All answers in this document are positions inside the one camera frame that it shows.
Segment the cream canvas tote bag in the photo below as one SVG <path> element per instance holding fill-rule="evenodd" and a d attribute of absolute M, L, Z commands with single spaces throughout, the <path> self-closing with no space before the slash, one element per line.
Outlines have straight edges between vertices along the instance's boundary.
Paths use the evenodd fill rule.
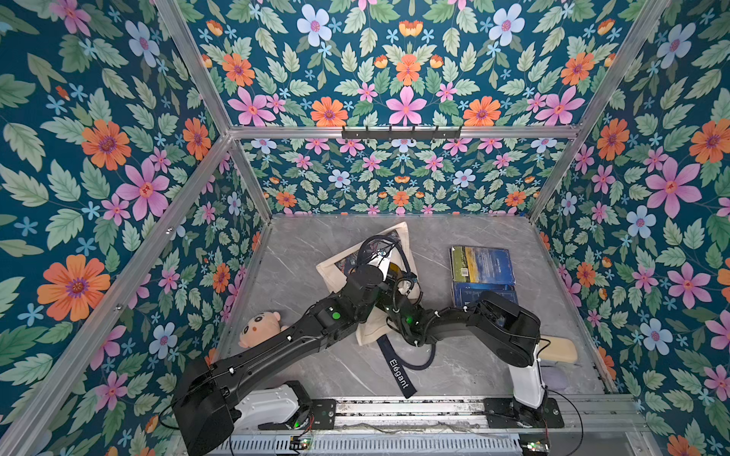
<path fill-rule="evenodd" d="M 399 222 L 316 266 L 328 290 L 344 292 L 352 303 L 357 344 L 378 345 L 406 399 L 417 393 L 409 373 L 426 370 L 435 359 L 435 342 L 426 336 L 429 315 L 420 306 L 423 291 L 413 260 L 408 225 Z M 420 365 L 405 361 L 390 336 L 400 336 L 414 348 L 428 347 L 428 360 Z"/>

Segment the blue green Animal Farm book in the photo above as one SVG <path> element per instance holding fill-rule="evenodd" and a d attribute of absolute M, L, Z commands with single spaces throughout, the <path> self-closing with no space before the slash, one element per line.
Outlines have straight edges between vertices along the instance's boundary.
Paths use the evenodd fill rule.
<path fill-rule="evenodd" d="M 454 282 L 515 285 L 507 249 L 461 245 L 452 247 L 450 254 Z"/>

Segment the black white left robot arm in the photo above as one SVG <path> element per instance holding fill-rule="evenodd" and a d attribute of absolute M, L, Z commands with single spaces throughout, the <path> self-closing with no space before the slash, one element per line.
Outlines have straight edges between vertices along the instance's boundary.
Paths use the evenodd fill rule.
<path fill-rule="evenodd" d="M 336 293 L 313 304 L 287 330 L 228 358 L 192 362 L 175 389 L 172 411 L 190 455 L 205 455 L 234 431 L 237 404 L 298 361 L 351 336 L 386 291 L 388 254 L 363 260 Z"/>

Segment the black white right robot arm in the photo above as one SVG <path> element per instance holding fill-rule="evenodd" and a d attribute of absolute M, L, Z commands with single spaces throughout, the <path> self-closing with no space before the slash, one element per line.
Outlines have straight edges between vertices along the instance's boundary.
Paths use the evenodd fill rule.
<path fill-rule="evenodd" d="M 401 291 L 401 283 L 413 285 L 415 279 L 407 275 L 386 281 L 390 290 L 376 302 L 386 315 L 386 325 L 414 347 L 451 337 L 475 337 L 508 365 L 515 406 L 541 409 L 546 391 L 538 363 L 542 338 L 537 315 L 492 291 L 482 292 L 465 307 L 425 309 Z"/>

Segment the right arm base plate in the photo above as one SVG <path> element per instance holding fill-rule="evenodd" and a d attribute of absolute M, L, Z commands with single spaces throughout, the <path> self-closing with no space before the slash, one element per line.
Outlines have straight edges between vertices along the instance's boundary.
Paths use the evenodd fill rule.
<path fill-rule="evenodd" d="M 525 406 L 513 398 L 486 398 L 483 400 L 484 414 L 490 428 L 494 429 L 564 429 L 558 403 L 547 398 L 538 408 Z"/>

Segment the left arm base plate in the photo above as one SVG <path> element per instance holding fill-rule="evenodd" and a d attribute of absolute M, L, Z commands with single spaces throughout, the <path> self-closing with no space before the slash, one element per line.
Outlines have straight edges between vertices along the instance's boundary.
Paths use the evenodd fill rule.
<path fill-rule="evenodd" d="M 306 431 L 334 429 L 338 401 L 313 399 L 300 381 L 287 381 L 275 388 L 274 418 L 258 424 L 259 431 Z"/>

